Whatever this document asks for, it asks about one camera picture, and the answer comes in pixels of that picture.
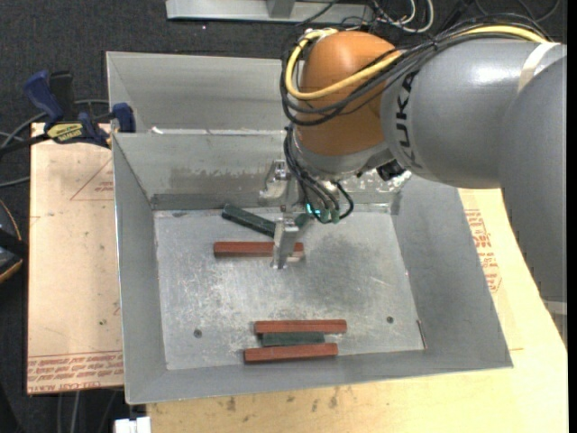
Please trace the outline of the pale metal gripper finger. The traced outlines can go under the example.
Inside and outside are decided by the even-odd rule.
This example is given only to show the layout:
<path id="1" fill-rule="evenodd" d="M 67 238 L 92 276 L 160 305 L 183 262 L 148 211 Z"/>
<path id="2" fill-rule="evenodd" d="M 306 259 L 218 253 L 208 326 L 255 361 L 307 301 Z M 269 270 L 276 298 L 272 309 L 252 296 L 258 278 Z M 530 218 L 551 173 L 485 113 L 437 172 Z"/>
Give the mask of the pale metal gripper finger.
<path id="1" fill-rule="evenodd" d="M 289 235 L 285 226 L 276 226 L 273 238 L 273 260 L 272 266 L 275 269 L 283 269 L 288 258 L 287 249 L 289 245 Z"/>
<path id="2" fill-rule="evenodd" d="M 300 230 L 297 226 L 288 228 L 288 259 L 299 260 L 304 255 L 304 245 L 299 241 Z"/>

